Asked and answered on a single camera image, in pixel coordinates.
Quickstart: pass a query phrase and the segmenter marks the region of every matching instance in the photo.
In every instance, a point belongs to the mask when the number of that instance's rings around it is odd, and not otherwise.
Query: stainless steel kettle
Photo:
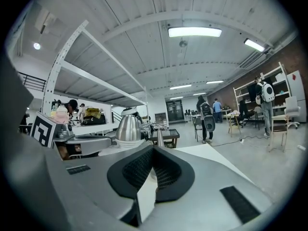
[[[141,131],[137,118],[133,115],[123,116],[115,136],[120,141],[141,140]]]

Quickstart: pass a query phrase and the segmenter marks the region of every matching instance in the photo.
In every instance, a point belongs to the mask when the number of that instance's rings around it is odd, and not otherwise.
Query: man in blue shirt
[[[215,102],[213,103],[213,110],[215,110],[215,118],[216,118],[216,122],[218,122],[218,120],[220,120],[220,122],[222,123],[222,114],[221,114],[221,103],[218,102],[218,99],[215,99]]]

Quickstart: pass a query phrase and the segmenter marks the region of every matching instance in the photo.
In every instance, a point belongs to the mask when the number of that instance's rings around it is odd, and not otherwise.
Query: yellow bag
[[[100,112],[100,109],[96,109],[96,108],[88,108],[86,109],[86,112],[85,112],[85,117],[87,116],[93,116],[97,119],[101,118],[101,112]]]

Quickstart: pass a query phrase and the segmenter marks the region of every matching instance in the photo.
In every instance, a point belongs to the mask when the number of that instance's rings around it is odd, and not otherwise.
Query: power cord
[[[244,140],[244,139],[246,139],[246,138],[258,138],[258,139],[266,139],[266,140],[268,140],[269,138],[268,137],[259,137],[259,136],[253,136],[253,137],[251,137],[251,136],[246,136],[246,137],[244,137],[244,138],[239,138],[239,140],[237,140],[237,141],[234,141],[234,142],[229,142],[229,143],[224,143],[224,144],[218,144],[218,145],[211,145],[212,147],[217,147],[217,146],[222,146],[222,145],[225,145],[225,144],[234,144],[234,143],[237,143],[237,142],[241,142],[242,140]]]

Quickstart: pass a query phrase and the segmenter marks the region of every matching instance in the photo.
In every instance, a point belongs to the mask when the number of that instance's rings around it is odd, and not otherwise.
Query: doorway
[[[182,100],[166,102],[169,123],[184,122]]]

